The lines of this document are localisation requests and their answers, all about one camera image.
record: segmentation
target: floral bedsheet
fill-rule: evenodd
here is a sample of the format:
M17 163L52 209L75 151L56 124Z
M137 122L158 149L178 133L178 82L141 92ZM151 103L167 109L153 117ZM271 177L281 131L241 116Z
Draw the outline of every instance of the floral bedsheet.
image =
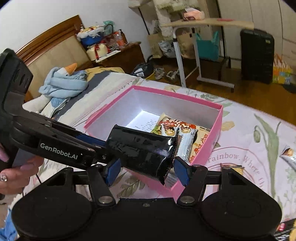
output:
M137 79L127 84L107 98L97 109L111 102L131 85L164 89L223 105L221 135L207 161L207 168L220 170L221 163L243 165L245 167L243 175L273 197L281 206L282 219L296 218L296 172L279 157L286 145L296 150L296 126L228 99L144 79ZM86 119L81 120L75 127L83 131ZM39 170L40 179L44 181L64 167L66 166L63 164L45 160ZM38 184L37 178L31 178L24 193ZM90 198L87 187L80 186L77 190ZM125 169L121 170L110 190L116 199L161 197ZM216 186L208 186L205 196L215 191L217 191Z

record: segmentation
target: pink package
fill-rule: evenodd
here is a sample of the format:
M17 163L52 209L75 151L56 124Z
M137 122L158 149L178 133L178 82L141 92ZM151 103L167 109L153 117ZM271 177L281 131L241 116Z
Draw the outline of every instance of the pink package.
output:
M171 118L211 129L191 162L205 165L219 138L223 106L203 99L134 85L93 113L84 128L90 136L101 140L107 140L115 124L150 132L164 112ZM164 197L177 200L184 190L179 180L167 188L157 180L129 171Z

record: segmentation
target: wooden tabletop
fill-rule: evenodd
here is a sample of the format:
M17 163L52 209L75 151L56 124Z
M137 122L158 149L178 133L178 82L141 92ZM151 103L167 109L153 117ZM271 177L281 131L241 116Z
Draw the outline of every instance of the wooden tabletop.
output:
M215 26L237 26L247 29L254 29L254 23L248 21L221 21L221 18L205 18L203 20L184 21L180 19L175 22L162 24L161 27L194 27L198 25L215 25Z

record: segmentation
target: bed headboard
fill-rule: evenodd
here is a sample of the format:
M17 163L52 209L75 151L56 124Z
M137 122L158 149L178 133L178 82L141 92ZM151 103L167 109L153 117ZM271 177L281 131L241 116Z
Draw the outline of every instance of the bed headboard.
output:
M50 28L22 47L17 55L34 75L29 87L29 96L40 96L38 89L53 67L65 67L77 63L77 70L93 67L91 60L76 39L82 21L79 15Z

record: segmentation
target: suitcase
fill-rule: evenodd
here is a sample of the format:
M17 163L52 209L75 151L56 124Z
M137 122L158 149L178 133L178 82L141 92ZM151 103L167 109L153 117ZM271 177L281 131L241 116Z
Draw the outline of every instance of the suitcase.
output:
M274 38L259 30L243 29L240 32L242 44L242 79L257 80L266 84L272 82L274 62Z

